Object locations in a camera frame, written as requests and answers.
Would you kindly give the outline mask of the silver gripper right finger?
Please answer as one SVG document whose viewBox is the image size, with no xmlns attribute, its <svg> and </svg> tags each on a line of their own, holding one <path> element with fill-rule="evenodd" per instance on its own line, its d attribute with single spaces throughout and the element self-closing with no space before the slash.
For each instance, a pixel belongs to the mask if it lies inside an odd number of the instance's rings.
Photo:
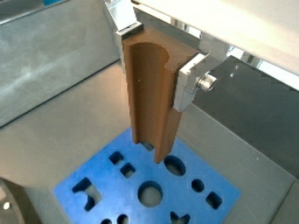
<svg viewBox="0 0 299 224">
<path fill-rule="evenodd" d="M 199 90 L 213 90 L 218 79 L 211 75 L 211 70 L 227 58 L 229 49 L 230 44 L 217 38 L 201 39 L 201 52 L 179 69 L 173 105 L 179 112 L 193 103 Z"/>
</svg>

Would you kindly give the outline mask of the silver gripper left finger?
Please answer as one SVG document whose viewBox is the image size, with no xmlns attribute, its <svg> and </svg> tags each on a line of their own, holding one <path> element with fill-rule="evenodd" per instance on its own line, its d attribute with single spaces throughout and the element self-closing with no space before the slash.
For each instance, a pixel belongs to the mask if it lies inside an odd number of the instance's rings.
<svg viewBox="0 0 299 224">
<path fill-rule="evenodd" d="M 105 0 L 107 14 L 115 26 L 115 39 L 119 49 L 122 67 L 126 66 L 123 40 L 138 34 L 145 25 L 137 20 L 131 0 Z"/>
</svg>

